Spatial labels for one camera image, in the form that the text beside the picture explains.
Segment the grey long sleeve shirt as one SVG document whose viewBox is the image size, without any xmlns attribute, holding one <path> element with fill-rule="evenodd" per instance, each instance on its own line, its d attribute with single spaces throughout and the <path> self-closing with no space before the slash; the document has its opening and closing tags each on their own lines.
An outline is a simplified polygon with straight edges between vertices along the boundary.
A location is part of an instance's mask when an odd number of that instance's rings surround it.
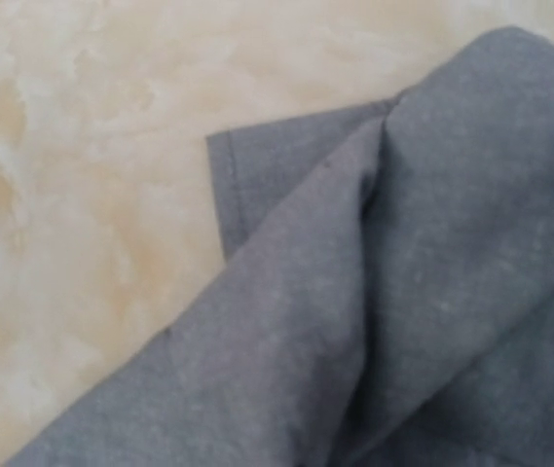
<svg viewBox="0 0 554 467">
<path fill-rule="evenodd" d="M 554 44 L 207 141 L 226 265 L 14 466 L 554 466 Z"/>
</svg>

